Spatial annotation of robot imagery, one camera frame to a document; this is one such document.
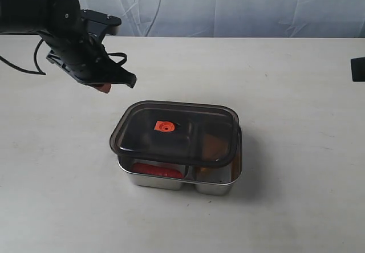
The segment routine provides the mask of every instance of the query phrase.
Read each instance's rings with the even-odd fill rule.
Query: transparent lid
[[[222,167],[237,150],[238,116],[215,105],[144,101],[129,107],[110,146],[119,156]]]

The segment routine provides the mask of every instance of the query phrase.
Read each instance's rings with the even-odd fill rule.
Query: lunch box
[[[217,105],[143,101],[129,107],[110,138],[135,185],[224,195],[242,173],[237,114]]]

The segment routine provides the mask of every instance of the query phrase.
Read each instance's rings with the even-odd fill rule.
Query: table surface
[[[37,36],[0,37],[34,69]],[[0,252],[364,252],[363,39],[105,40],[134,89],[77,84],[0,63]],[[137,187],[109,137],[141,100],[233,108],[244,173],[225,197]]]

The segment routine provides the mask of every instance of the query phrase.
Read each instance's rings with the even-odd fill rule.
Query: white curtain
[[[124,36],[365,36],[365,0],[80,0]]]

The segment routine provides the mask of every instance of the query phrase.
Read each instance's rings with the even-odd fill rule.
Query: sausage
[[[132,171],[135,173],[154,175],[154,176],[170,177],[177,179],[184,178],[183,174],[176,169],[167,169],[167,168],[162,168],[161,166],[152,166],[142,163],[135,163],[132,167]]]

